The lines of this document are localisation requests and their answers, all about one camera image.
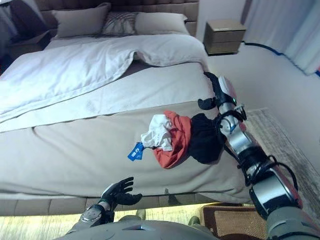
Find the bed frame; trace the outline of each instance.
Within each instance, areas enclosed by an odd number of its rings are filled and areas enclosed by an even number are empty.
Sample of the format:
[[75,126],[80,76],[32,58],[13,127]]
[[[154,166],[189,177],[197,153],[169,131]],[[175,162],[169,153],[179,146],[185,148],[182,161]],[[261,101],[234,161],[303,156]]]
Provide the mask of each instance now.
[[192,36],[196,35],[199,0],[35,0],[42,16],[53,35],[57,32],[58,23],[52,10],[77,10],[95,8],[101,3],[112,3],[112,11],[178,13],[188,19],[186,28]]
[[[166,12],[187,16],[186,28],[196,35],[199,0],[35,0],[52,34],[56,34],[58,23],[52,10],[78,10],[94,8],[101,3],[112,3],[112,11]],[[0,199],[0,216],[60,215],[82,213],[96,203],[98,198],[47,196],[46,199]],[[199,193],[165,194],[145,196],[134,206],[119,205],[117,210],[166,207],[196,203],[211,203],[211,198]]]

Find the pillow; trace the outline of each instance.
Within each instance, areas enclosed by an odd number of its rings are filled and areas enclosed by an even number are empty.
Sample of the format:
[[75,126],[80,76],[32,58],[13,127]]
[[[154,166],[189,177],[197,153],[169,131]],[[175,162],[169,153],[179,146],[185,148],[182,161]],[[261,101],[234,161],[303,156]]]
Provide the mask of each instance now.
[[138,12],[109,12],[103,26],[103,35],[135,35],[135,22]]
[[187,19],[185,15],[179,13],[140,12],[136,16],[135,29],[139,35],[190,35],[185,26],[185,20]]
[[56,37],[66,38],[100,34],[110,6],[103,4],[95,8],[83,10],[53,10],[52,14],[58,22]]

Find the beige bedspread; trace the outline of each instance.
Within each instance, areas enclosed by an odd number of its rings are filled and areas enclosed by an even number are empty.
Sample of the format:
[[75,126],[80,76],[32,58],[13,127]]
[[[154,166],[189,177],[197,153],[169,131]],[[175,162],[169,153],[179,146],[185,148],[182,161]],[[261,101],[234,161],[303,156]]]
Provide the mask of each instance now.
[[145,196],[209,192],[218,201],[247,202],[243,174],[226,152],[212,165],[189,157],[172,169],[161,168],[150,149],[140,161],[127,158],[152,116],[164,110],[203,112],[186,102],[0,133],[0,191],[98,197],[110,183],[134,176],[134,192]]

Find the blue tag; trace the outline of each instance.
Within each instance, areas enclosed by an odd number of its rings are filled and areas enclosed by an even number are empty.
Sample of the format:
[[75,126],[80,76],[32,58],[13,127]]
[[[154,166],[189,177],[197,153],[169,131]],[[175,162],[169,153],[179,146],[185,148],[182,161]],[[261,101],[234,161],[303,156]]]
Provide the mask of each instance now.
[[128,159],[130,159],[131,161],[141,160],[143,151],[144,145],[142,144],[142,142],[137,142],[134,149],[129,153]]

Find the upholstered headboard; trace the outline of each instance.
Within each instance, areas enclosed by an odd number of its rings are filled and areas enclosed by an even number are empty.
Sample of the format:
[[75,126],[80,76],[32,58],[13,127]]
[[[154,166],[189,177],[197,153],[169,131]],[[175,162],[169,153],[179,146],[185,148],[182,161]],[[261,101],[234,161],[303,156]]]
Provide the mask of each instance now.
[[125,12],[164,12],[184,14],[188,19],[186,28],[193,36],[196,35],[199,0],[35,0],[42,16],[53,31],[58,23],[52,10],[76,10],[94,8],[101,3],[112,3],[112,11]]

